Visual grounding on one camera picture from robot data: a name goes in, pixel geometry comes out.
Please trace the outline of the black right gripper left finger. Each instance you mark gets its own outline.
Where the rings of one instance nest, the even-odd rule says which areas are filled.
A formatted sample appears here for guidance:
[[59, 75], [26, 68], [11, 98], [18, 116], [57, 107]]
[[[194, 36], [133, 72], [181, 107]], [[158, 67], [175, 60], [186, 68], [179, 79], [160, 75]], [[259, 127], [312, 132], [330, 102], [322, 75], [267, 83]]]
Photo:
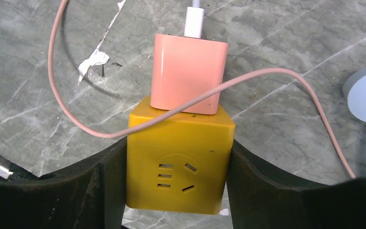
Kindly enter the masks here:
[[0, 181], [0, 229], [121, 229], [126, 146], [122, 138], [35, 180]]

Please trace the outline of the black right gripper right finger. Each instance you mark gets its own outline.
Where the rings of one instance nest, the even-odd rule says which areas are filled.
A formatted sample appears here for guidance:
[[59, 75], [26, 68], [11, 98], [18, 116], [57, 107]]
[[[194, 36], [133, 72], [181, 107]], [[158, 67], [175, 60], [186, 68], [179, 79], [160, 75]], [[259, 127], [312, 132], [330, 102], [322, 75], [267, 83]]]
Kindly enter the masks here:
[[235, 229], [366, 229], [366, 177], [325, 185], [234, 141], [227, 191]]

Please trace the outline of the yellow cube socket adapter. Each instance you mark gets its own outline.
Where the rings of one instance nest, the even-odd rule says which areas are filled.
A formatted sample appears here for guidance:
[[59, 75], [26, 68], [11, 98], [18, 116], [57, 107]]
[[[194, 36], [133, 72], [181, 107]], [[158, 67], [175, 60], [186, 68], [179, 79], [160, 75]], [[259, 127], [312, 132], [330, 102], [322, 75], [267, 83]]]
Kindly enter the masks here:
[[128, 135], [126, 205], [217, 214], [222, 206], [235, 124], [214, 115], [178, 113]]

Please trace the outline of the pink cube socket adapter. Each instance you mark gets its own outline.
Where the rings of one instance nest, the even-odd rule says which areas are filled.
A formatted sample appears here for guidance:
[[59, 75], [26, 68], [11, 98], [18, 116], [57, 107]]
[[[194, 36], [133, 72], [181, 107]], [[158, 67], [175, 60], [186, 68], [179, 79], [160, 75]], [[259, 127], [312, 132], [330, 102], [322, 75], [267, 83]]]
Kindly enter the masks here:
[[222, 83], [228, 44], [157, 34], [150, 105], [172, 110]]

